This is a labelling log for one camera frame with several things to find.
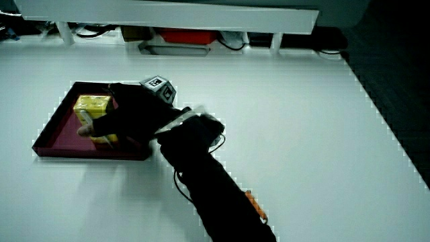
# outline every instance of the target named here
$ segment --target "floor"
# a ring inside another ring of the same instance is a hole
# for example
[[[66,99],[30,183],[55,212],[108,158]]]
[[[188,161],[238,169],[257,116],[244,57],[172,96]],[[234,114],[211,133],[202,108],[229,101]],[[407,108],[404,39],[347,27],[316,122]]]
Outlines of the floor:
[[[423,16],[418,5],[375,0],[356,26],[342,32],[349,65],[430,186],[430,69]]]

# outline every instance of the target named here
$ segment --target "dark red tray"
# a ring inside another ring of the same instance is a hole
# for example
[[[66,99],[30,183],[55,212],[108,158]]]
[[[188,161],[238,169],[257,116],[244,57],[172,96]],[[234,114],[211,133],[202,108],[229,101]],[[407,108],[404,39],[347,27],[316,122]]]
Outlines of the dark red tray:
[[[156,28],[164,41],[184,44],[210,44],[216,40],[217,31]]]
[[[70,91],[40,133],[33,150],[40,157],[74,157],[89,159],[145,160],[147,146],[128,137],[118,136],[121,147],[116,150],[97,150],[90,138],[80,137],[76,131],[81,122],[73,111],[77,98],[83,94],[110,95],[108,83],[75,82]]]

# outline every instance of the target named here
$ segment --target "juice box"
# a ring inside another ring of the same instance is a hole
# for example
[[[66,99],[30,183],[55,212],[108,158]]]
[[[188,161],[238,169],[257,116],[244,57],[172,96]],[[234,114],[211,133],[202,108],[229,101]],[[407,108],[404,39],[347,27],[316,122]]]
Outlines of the juice box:
[[[94,120],[102,117],[114,109],[112,97],[109,95],[80,95],[73,106],[78,119],[82,125],[88,123],[88,116]],[[114,149],[118,146],[116,134],[109,134],[102,137],[90,137],[96,149]]]

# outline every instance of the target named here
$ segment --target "shelf leg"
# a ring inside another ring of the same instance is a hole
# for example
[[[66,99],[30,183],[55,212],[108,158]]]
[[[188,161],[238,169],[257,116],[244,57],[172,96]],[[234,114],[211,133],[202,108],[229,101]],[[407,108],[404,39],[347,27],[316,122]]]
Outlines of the shelf leg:
[[[274,33],[273,38],[271,39],[270,53],[273,55],[278,55],[280,53],[282,35],[284,33]]]
[[[72,32],[69,28],[69,25],[66,22],[55,22],[58,31],[60,32],[61,38],[67,46],[70,46],[75,43],[73,40]]]

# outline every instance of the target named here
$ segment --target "orange connector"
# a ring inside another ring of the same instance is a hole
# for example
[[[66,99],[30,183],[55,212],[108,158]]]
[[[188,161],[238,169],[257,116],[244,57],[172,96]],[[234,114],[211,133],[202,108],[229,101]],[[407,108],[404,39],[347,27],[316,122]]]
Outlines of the orange connector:
[[[251,191],[247,190],[245,192],[245,196],[249,199],[249,201],[251,202],[251,204],[254,206],[255,210],[258,212],[258,214],[260,215],[260,217],[264,220],[264,223],[267,224],[267,215],[263,211],[263,209],[260,208],[260,206],[258,205],[257,201],[255,201],[255,198],[251,194]]]

